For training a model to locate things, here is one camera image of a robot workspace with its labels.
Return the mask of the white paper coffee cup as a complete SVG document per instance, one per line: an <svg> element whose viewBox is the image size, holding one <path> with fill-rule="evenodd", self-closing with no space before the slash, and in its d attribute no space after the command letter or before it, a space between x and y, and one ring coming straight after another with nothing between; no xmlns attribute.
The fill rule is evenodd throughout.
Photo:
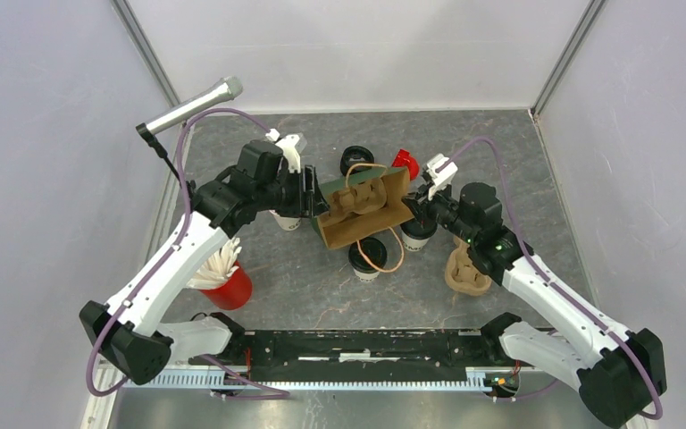
<svg viewBox="0 0 686 429"><path fill-rule="evenodd" d="M403 243L403 246L406 250L410 252L418 252L424 248L424 246L428 243L430 240L430 237L428 238L413 238L405 233L401 234L401 240Z"/></svg>

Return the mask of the green paper bag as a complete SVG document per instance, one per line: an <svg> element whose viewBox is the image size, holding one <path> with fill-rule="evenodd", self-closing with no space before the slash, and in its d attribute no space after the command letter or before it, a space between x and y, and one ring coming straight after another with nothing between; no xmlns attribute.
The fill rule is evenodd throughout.
<svg viewBox="0 0 686 429"><path fill-rule="evenodd" d="M379 178L383 179L386 187L388 196L386 205L373 213L354 215L343 222L335 224L322 224L321 216L325 215L325 213L315 217L312 220L312 226L328 249L345 248L376 233L390 231L400 247L400 256L396 264L391 268L386 266L379 268L367 256L364 256L364 258L380 273L394 273L403 264L406 255L406 250L396 232L396 228L401 223L414 218L410 210L402 202L402 198L406 195L410 185L408 170L406 168L394 168L373 163L369 164L369 170L352 174L352 170L358 166L360 164L353 165L342 179L321 185L321 191L328 204L330 194L333 192L370 179Z"/></svg>

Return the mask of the black coffee cup lid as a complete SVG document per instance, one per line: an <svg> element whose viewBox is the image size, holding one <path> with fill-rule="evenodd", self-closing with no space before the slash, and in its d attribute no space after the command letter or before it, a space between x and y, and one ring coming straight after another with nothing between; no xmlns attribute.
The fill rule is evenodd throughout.
<svg viewBox="0 0 686 429"><path fill-rule="evenodd" d="M400 224L401 231L413 240L427 240L437 231L438 225L430 220L418 220L413 218Z"/></svg>

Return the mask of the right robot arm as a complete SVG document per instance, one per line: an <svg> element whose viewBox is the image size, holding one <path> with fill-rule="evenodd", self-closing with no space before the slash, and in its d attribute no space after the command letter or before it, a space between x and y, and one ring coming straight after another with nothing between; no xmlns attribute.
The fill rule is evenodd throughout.
<svg viewBox="0 0 686 429"><path fill-rule="evenodd" d="M542 315L556 330L544 333L504 313L485 324L482 357L530 364L579 394L603 425L621 428L636 416L658 420L667 390L662 341L650 329L632 330L595 308L546 266L519 234L504 224L494 187L450 189L422 185L403 197L419 221L436 223L461 240L478 271Z"/></svg>

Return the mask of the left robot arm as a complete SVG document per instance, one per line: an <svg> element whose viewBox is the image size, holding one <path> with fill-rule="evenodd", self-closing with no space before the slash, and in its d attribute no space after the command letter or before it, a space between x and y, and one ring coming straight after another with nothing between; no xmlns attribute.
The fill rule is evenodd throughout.
<svg viewBox="0 0 686 429"><path fill-rule="evenodd" d="M300 134L276 143L253 140L224 175L197 189L193 206L155 256L105 303L89 301L80 322L104 359L137 385L151 382L172 361L214 355L238 362L244 339L225 319L205 317L165 324L163 315L197 270L262 211L287 218L314 218L327 211L316 171L303 165Z"/></svg>

